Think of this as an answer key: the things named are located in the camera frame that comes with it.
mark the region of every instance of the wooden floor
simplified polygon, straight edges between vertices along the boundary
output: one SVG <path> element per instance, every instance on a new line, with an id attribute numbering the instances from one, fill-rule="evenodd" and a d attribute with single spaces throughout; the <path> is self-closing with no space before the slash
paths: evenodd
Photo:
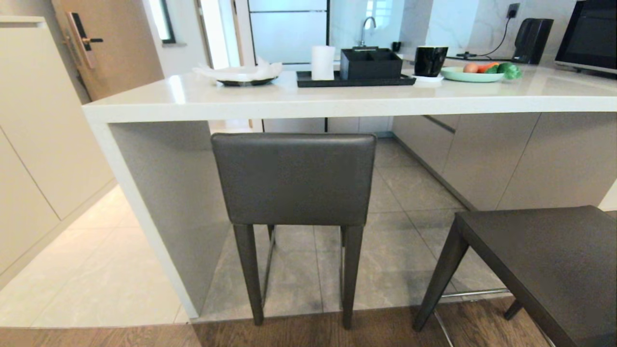
<path id="1" fill-rule="evenodd" d="M 512 298 L 443 304 L 437 309 L 455 347 L 547 347 L 527 313 L 506 321 Z M 129 328 L 0 328 L 0 347 L 200 347 L 200 346 L 422 346 L 448 347 L 434 316 L 421 333 L 412 330 L 415 307 L 357 311 L 344 330 L 340 313 L 195 325 Z"/>

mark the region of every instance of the kitchen faucet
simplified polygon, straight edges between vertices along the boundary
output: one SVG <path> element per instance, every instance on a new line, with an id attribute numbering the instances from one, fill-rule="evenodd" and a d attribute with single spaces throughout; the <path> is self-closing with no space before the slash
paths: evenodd
<path id="1" fill-rule="evenodd" d="M 369 19 L 373 22 L 373 28 L 377 27 L 377 24 L 375 24 L 375 18 L 367 17 L 364 20 L 364 23 L 362 23 L 362 38 L 360 39 L 360 47 L 366 47 L 366 45 L 364 44 L 364 32 L 366 31 L 366 21 L 368 21 Z"/>

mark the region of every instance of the electrical outlet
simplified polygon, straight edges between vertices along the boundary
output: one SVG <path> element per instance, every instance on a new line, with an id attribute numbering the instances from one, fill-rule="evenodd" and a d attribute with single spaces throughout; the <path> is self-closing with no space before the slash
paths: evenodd
<path id="1" fill-rule="evenodd" d="M 516 18 L 516 13 L 518 13 L 518 8 L 520 5 L 520 2 L 517 2 L 516 4 L 510 4 L 510 6 L 508 7 L 508 14 L 506 15 L 506 18 Z"/>

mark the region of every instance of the green plate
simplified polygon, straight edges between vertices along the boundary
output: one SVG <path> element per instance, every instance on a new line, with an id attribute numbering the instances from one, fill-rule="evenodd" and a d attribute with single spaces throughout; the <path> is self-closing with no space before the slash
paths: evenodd
<path id="1" fill-rule="evenodd" d="M 497 82 L 502 79 L 502 73 L 469 73 L 463 72 L 463 68 L 459 66 L 444 67 L 441 69 L 441 74 L 447 80 L 461 82 Z"/>

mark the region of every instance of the paper towel roll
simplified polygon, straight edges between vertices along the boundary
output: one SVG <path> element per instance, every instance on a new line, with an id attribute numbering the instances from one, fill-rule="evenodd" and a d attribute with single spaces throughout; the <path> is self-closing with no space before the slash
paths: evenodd
<path id="1" fill-rule="evenodd" d="M 312 80 L 334 80 L 333 46 L 313 46 L 310 71 Z"/>

